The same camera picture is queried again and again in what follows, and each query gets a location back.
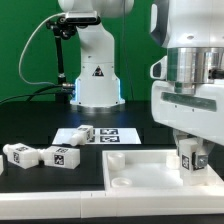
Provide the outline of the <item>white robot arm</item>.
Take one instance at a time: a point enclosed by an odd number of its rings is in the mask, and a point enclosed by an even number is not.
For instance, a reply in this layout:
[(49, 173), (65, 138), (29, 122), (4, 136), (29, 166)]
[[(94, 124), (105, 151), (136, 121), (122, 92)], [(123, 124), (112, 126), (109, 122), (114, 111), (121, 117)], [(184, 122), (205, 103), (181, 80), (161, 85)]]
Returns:
[[(130, 12), (134, 0), (58, 0), (67, 25), (81, 42), (81, 74), (71, 103), (84, 109), (124, 101), (114, 74), (114, 39), (102, 17)], [(167, 55), (150, 68), (151, 111), (174, 129), (177, 143), (191, 134), (198, 147), (183, 150), (181, 162), (207, 165), (211, 145), (224, 145), (224, 0), (154, 0), (150, 34)]]

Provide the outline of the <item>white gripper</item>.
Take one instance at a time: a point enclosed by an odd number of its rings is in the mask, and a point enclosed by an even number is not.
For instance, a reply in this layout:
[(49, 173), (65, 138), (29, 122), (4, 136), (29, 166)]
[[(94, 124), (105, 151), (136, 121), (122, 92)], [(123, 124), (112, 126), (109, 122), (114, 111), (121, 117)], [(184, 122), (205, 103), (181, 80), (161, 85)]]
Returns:
[(174, 128), (176, 149), (180, 148), (180, 141), (187, 138), (187, 133), (203, 138), (197, 140), (196, 169), (208, 165), (214, 143), (224, 146), (224, 81), (197, 85), (193, 96), (176, 94), (172, 84), (155, 81), (151, 111), (156, 122)]

